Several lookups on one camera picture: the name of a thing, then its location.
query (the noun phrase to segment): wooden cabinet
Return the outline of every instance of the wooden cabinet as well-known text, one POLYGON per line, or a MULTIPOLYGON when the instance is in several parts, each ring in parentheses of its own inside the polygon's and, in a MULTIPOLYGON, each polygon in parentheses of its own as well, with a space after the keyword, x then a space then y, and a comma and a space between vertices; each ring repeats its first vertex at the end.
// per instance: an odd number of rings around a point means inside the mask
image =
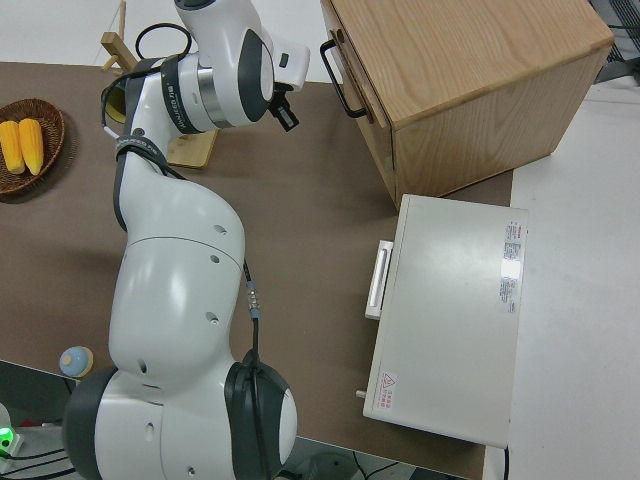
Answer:
POLYGON ((613 43, 585 0, 321 1, 397 207, 553 152, 613 43))

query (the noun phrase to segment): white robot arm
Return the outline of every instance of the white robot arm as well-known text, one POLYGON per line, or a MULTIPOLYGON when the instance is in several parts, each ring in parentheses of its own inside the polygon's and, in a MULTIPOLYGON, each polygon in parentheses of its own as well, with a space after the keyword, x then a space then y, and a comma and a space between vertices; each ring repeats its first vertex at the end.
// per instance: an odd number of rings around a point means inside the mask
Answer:
POLYGON ((87 480, 272 479, 297 417, 255 339, 242 362, 231 356, 242 223, 215 193, 163 174, 181 134, 247 125, 268 109, 295 126, 284 92, 302 87, 309 51, 270 36, 249 0, 175 4, 200 51, 141 62, 147 73, 124 89, 114 208, 128 238, 109 333, 116 368, 74 391, 65 448, 87 480))

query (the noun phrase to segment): wicker basket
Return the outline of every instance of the wicker basket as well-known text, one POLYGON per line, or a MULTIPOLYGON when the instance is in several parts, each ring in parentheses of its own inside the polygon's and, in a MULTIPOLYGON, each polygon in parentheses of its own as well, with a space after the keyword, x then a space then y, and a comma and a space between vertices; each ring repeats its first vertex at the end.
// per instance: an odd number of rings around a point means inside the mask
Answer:
POLYGON ((19 122, 23 118, 33 118, 42 127, 42 141, 44 144, 44 163, 38 175, 31 175, 28 169, 20 175, 9 173, 0 151, 0 195, 20 193, 33 187, 42 176, 51 170, 64 142, 65 125, 62 112, 49 102, 37 98, 28 98, 10 103, 0 108, 0 122, 14 120, 19 122))

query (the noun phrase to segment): green light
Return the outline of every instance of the green light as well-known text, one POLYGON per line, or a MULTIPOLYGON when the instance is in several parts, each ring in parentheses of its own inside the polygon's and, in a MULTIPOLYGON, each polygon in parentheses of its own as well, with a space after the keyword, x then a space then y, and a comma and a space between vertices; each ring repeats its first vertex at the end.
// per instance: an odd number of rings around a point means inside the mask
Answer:
POLYGON ((7 448, 13 442, 13 430, 8 427, 0 428, 0 448, 7 448))

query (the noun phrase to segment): brown table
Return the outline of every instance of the brown table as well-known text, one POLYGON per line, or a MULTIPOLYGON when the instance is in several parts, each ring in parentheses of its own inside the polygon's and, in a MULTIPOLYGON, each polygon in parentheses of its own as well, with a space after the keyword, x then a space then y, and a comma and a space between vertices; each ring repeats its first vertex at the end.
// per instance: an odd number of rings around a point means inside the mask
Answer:
MULTIPOLYGON (((28 97, 64 113, 59 164, 29 194, 0 203, 0 359, 59 373, 72 345, 110 363, 113 289, 126 242, 112 209, 113 141, 99 125, 98 68, 0 63, 0 105, 28 97)), ((327 84, 291 96, 301 125, 270 116, 224 131, 203 171, 182 170, 222 195, 246 231, 261 294, 261 355, 289 381, 300 436, 460 477, 482 477, 484 447, 363 417, 377 323, 364 318, 378 240, 397 212, 355 123, 327 84)), ((505 174, 453 195, 509 204, 505 174)), ((231 343, 241 357, 251 323, 239 296, 231 343)))

